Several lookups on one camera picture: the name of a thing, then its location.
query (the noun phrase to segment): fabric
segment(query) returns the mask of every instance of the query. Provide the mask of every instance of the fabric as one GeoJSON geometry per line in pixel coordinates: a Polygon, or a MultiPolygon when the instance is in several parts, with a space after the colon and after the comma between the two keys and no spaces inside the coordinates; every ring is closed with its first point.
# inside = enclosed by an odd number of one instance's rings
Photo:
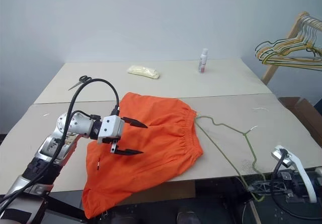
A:
{"type": "Polygon", "coordinates": [[[110,153],[110,144],[88,145],[82,197],[87,218],[182,174],[203,153],[194,127],[196,112],[178,99],[127,93],[120,102],[120,116],[137,119],[148,128],[125,124],[119,149],[144,153],[121,156],[110,153]]]}

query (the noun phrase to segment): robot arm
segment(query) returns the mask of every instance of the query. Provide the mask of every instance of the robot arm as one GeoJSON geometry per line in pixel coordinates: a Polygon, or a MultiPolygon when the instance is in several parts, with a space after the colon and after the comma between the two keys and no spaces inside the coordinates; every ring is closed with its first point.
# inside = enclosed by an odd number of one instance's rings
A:
{"type": "MultiPolygon", "coordinates": [[[[25,187],[32,179],[37,177],[54,156],[58,148],[58,141],[63,135],[67,114],[62,114],[56,123],[56,128],[49,135],[35,153],[34,158],[27,166],[22,175],[19,175],[6,196],[25,187]]],[[[0,222],[3,219],[16,220],[19,216],[22,223],[39,223],[46,209],[46,196],[53,188],[53,183],[60,173],[62,167],[68,162],[70,156],[75,151],[77,141],[81,138],[96,139],[98,144],[112,143],[111,153],[119,155],[136,155],[142,153],[137,150],[119,150],[117,142],[120,140],[125,122],[132,126],[147,128],[143,123],[126,117],[117,115],[104,117],[91,115],[87,117],[79,112],[72,116],[68,127],[68,133],[57,158],[49,166],[45,174],[34,185],[27,188],[22,195],[19,195],[3,213],[0,213],[0,222]]]]}

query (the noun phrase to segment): white wall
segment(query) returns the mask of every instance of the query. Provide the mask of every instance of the white wall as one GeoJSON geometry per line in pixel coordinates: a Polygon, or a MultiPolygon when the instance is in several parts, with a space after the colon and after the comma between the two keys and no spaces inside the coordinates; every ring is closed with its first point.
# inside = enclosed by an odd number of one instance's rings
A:
{"type": "MultiPolygon", "coordinates": [[[[8,132],[65,61],[241,57],[261,76],[254,48],[283,38],[322,0],[1,0],[1,132],[8,132]]],[[[320,72],[280,68],[278,96],[322,97],[320,72]]]]}

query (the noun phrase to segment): scissors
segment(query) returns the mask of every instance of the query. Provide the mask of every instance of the scissors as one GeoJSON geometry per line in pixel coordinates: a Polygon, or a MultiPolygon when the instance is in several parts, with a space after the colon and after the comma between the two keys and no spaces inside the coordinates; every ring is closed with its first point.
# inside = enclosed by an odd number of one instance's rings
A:
{"type": "Polygon", "coordinates": [[[92,78],[91,77],[88,77],[88,76],[82,76],[82,77],[80,77],[79,78],[79,82],[78,83],[76,83],[75,85],[73,85],[71,88],[69,88],[68,90],[71,90],[71,89],[73,89],[74,87],[77,87],[78,85],[80,85],[80,84],[83,84],[83,83],[85,83],[85,82],[87,82],[87,81],[89,81],[89,80],[91,80],[92,78]]]}

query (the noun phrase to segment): spray bottle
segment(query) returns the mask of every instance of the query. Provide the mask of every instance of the spray bottle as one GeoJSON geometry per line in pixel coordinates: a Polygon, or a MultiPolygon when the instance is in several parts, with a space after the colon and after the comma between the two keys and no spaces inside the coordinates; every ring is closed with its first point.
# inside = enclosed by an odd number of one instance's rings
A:
{"type": "Polygon", "coordinates": [[[202,54],[200,56],[199,68],[198,68],[199,73],[204,73],[205,72],[207,58],[208,58],[208,49],[204,48],[202,50],[202,54]]]}

